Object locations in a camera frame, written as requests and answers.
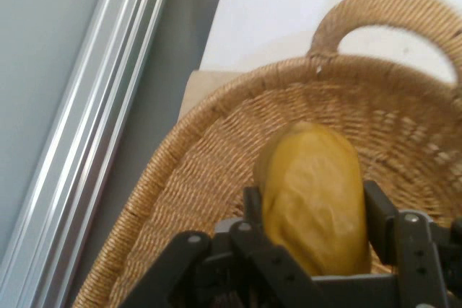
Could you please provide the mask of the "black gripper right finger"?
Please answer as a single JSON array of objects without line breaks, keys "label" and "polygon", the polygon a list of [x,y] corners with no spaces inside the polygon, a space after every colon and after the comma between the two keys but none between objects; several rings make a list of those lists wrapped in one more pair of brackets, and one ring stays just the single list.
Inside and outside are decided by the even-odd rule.
[{"label": "black gripper right finger", "polygon": [[425,213],[398,210],[364,182],[367,232],[380,262],[395,268],[400,307],[461,305],[461,244]]}]

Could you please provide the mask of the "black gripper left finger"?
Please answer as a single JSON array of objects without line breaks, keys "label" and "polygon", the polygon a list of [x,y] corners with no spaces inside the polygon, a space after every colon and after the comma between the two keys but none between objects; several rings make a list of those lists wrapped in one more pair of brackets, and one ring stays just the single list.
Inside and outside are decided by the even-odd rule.
[{"label": "black gripper left finger", "polygon": [[322,307],[319,288],[263,233],[258,188],[244,189],[243,207],[213,237],[175,235],[122,307]]}]

